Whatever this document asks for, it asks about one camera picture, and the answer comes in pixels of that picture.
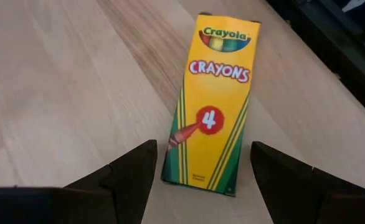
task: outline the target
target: black plastic piece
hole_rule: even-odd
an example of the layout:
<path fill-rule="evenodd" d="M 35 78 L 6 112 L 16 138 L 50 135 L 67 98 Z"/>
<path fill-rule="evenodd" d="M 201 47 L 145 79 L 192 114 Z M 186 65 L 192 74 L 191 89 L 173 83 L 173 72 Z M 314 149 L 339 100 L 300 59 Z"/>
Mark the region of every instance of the black plastic piece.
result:
<path fill-rule="evenodd" d="M 261 142 L 250 160 L 274 224 L 365 223 L 365 189 Z"/>
<path fill-rule="evenodd" d="M 331 0 L 266 1 L 365 107 L 365 31 Z"/>
<path fill-rule="evenodd" d="M 156 140 L 62 188 L 0 188 L 0 223 L 141 223 Z"/>

